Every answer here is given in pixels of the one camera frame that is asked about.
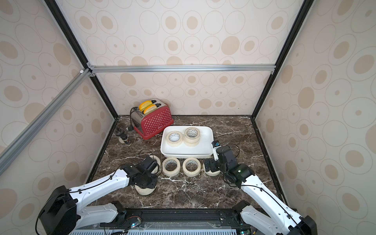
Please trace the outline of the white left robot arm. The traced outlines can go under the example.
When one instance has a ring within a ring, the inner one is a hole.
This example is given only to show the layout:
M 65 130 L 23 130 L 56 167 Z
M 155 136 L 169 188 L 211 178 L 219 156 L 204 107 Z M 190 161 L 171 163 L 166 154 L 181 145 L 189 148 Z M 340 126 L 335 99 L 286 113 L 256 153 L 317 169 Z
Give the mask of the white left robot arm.
M 48 235 L 68 235 L 77 228 L 100 224 L 121 227 L 127 220 L 127 211 L 115 201 L 102 206 L 90 204 L 103 196 L 128 186 L 153 189 L 160 166 L 156 160 L 146 158 L 137 165 L 123 164 L 113 173 L 91 183 L 71 189 L 56 188 L 37 216 Z

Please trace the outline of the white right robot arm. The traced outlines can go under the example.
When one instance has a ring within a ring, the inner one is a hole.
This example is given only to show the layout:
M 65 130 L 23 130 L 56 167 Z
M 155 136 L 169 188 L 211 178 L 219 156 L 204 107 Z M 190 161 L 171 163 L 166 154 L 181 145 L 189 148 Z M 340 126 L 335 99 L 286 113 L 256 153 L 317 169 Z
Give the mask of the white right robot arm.
M 253 198 L 266 212 L 245 206 L 239 212 L 241 221 L 255 227 L 265 235 L 317 235 L 316 222 L 310 217 L 303 217 L 274 195 L 262 183 L 254 171 L 237 160 L 221 163 L 213 158 L 204 161 L 206 170 L 220 171 L 224 179 Z

